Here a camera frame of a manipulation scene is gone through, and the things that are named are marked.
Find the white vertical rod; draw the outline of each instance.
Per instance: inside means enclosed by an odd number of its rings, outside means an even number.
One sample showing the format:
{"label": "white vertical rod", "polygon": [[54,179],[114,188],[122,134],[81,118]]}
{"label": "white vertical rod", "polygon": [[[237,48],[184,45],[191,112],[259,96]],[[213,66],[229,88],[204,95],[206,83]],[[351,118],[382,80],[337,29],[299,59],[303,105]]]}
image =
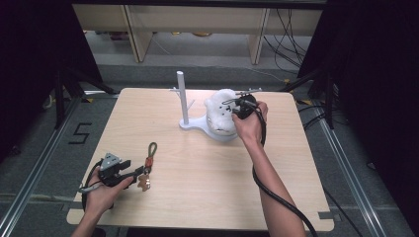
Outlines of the white vertical rod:
{"label": "white vertical rod", "polygon": [[182,71],[177,71],[178,74],[178,86],[179,93],[181,96],[182,114],[184,118],[184,124],[189,124],[188,108],[186,105],[186,92],[185,92],[185,79]]}

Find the gray floor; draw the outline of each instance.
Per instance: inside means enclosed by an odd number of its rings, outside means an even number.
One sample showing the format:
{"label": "gray floor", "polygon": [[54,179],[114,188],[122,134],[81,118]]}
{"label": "gray floor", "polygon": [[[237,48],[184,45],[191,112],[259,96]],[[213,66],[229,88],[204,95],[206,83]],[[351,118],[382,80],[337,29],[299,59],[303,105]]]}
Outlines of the gray floor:
{"label": "gray floor", "polygon": [[[199,38],[186,33],[157,33],[153,36],[145,60],[141,63],[134,61],[130,44],[126,40],[110,40],[108,35],[96,35],[94,32],[88,32],[86,38],[104,81],[115,89],[171,88],[176,86],[175,72],[183,70],[187,88],[245,90],[248,87],[262,87],[265,91],[276,91],[284,87],[285,79],[295,80],[295,74],[288,71],[297,71],[297,67],[283,59],[277,58],[276,62],[266,43],[263,45],[259,64],[252,65],[246,36],[211,35]],[[310,38],[295,39],[305,48],[310,42]],[[272,36],[269,36],[268,40],[277,45]],[[296,60],[294,53],[285,53]],[[277,64],[287,71],[279,69]],[[96,90],[89,85],[83,86],[86,90]],[[308,88],[309,83],[295,89],[295,99],[308,99]],[[77,106],[11,236],[71,234],[74,226],[66,222],[67,208],[79,187],[115,102],[116,99],[94,99],[91,103],[80,103]],[[300,113],[302,123],[315,116],[314,109]],[[334,119],[334,131],[387,236],[414,236],[377,173],[366,166],[369,158],[342,112],[334,112]],[[82,138],[73,135],[80,122],[92,123],[79,130],[89,133],[88,139],[84,144],[69,144]],[[52,106],[39,115],[32,129],[19,144],[22,153],[8,157],[0,164],[2,215],[8,210],[14,196],[42,154],[53,133],[54,123],[55,108]],[[306,135],[324,188],[337,200],[364,236],[374,236],[360,212],[320,122],[309,128]],[[330,198],[328,202],[335,216],[335,229],[319,235],[356,236],[356,232],[337,205]],[[126,228],[103,228],[107,230],[107,236],[127,234]],[[141,236],[164,236],[157,230],[151,233],[142,230],[142,233]]]}

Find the hand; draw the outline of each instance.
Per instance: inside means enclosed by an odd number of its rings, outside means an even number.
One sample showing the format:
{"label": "hand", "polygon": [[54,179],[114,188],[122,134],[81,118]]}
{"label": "hand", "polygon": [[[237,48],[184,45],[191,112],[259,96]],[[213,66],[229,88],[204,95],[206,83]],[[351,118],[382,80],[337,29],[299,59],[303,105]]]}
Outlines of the hand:
{"label": "hand", "polygon": [[[267,121],[268,106],[264,102],[257,102],[259,109],[262,112],[262,116]],[[262,126],[259,121],[259,117],[252,113],[246,119],[240,119],[237,115],[232,114],[234,125],[237,130],[238,136],[243,140],[244,143],[257,141],[260,142],[262,138]]]}
{"label": "hand", "polygon": [[[89,186],[100,181],[99,169],[97,167],[92,174],[92,179]],[[86,213],[92,213],[96,216],[101,216],[107,209],[109,209],[114,201],[117,199],[120,192],[125,189],[132,182],[133,177],[128,177],[122,180],[114,187],[107,187],[102,185],[98,189],[91,191],[87,194]]]}

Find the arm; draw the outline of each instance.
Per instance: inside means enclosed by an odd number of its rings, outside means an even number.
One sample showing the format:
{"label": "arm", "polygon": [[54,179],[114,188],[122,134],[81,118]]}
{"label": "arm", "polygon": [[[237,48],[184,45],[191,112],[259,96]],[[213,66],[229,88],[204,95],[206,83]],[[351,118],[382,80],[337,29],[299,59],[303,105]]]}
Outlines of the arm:
{"label": "arm", "polygon": [[[89,185],[99,181],[99,167],[92,174],[92,180]],[[73,237],[90,237],[95,230],[96,224],[102,214],[109,209],[117,199],[119,193],[125,189],[131,182],[133,177],[128,177],[114,187],[101,186],[87,194],[86,210],[79,225],[71,236]]]}
{"label": "arm", "polygon": [[[268,107],[258,102],[263,117],[266,120]],[[261,144],[262,127],[258,117],[253,113],[246,119],[232,116],[237,134],[243,140],[244,146],[252,159],[259,180],[273,193],[295,205],[280,176],[272,166],[263,145]],[[260,191],[262,208],[271,236],[305,236],[302,221],[282,204]]]}

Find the white stand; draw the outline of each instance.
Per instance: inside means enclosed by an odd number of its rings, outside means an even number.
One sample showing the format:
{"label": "white stand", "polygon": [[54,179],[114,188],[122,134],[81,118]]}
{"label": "white stand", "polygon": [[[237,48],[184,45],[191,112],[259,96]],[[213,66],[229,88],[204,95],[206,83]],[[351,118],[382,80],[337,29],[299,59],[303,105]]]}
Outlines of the white stand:
{"label": "white stand", "polygon": [[213,133],[207,124],[207,114],[203,115],[201,118],[188,117],[184,74],[182,71],[178,71],[177,75],[179,89],[173,89],[172,91],[179,92],[179,97],[181,98],[183,118],[179,121],[179,126],[184,130],[199,129],[205,132],[209,137],[217,141],[226,142],[236,138],[237,133],[233,135],[218,135]]}

